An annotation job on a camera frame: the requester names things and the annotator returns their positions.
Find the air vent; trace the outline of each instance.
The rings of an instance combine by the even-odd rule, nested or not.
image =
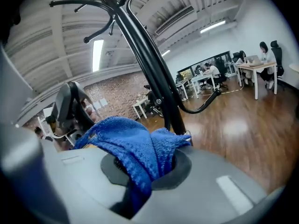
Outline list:
[[[188,6],[178,13],[174,14],[170,19],[168,19],[165,23],[163,23],[156,31],[157,35],[163,33],[166,29],[172,26],[174,23],[178,22],[180,19],[186,17],[190,13],[195,13],[194,8],[192,6]]]

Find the desk leg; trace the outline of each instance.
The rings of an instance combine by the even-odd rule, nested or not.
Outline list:
[[[135,110],[135,112],[136,112],[138,118],[140,118],[140,115],[139,115],[138,111],[136,110],[135,106],[133,106],[133,109]]]
[[[277,69],[276,65],[273,66],[274,69],[274,94],[277,94]]]
[[[241,77],[240,77],[240,70],[239,70],[238,67],[236,69],[237,69],[237,76],[238,76],[238,80],[239,80],[239,86],[242,87],[242,81],[241,81]]]
[[[257,86],[257,75],[256,70],[253,70],[253,77],[254,77],[254,93],[255,93],[255,99],[258,97],[258,86]]]
[[[192,87],[193,87],[193,89],[194,89],[196,98],[198,98],[197,90],[196,90],[196,87],[195,87],[195,85],[194,85],[195,82],[196,82],[196,81],[192,82]]]
[[[186,92],[185,86],[182,85],[182,88],[183,88],[183,91],[184,91],[184,94],[185,94],[186,99],[188,99],[188,96],[187,96],[187,92]]]
[[[140,108],[140,110],[141,110],[143,116],[147,119],[148,117],[146,117],[146,115],[145,115],[145,113],[144,113],[144,110],[142,109],[141,105],[139,105],[139,108]]]
[[[213,88],[214,88],[214,90],[215,90],[215,89],[216,89],[216,86],[215,86],[215,82],[214,82],[213,76],[211,76],[211,80],[212,80],[212,83],[213,83]]]

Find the white wall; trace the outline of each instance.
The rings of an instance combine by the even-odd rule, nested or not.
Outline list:
[[[165,55],[164,59],[175,80],[177,72],[183,68],[226,51],[230,51],[232,57],[232,53],[239,50],[236,37],[227,29],[187,43]]]
[[[271,48],[277,40],[282,49],[283,80],[299,88],[299,74],[289,68],[291,63],[299,65],[299,50],[295,37],[284,17],[270,0],[245,0],[232,29],[235,39],[247,56],[261,55],[260,42]]]

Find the black metal stand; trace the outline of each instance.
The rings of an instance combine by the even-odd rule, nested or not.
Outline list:
[[[75,9],[75,12],[78,12],[85,5],[100,7],[107,11],[110,15],[109,22],[101,30],[84,38],[84,42],[88,43],[91,39],[108,30],[109,27],[111,27],[109,34],[112,34],[114,21],[117,22],[157,98],[157,103],[162,108],[165,127],[170,130],[170,126],[172,126],[176,134],[185,134],[187,131],[178,106],[185,112],[199,113],[206,109],[221,94],[220,90],[215,89],[211,97],[200,108],[196,110],[187,109],[179,96],[161,53],[146,31],[146,28],[131,11],[130,5],[133,0],[128,0],[127,11],[122,8],[126,0],[99,1],[101,2],[97,2],[97,0],[51,1],[50,7],[63,4],[82,4]]]

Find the blue towel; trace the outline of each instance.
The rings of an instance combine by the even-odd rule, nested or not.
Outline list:
[[[188,138],[190,135],[175,135],[165,128],[149,133],[134,120],[112,116],[89,129],[74,149],[93,144],[117,157],[145,200],[151,194],[151,183],[171,171],[175,149],[190,145]]]

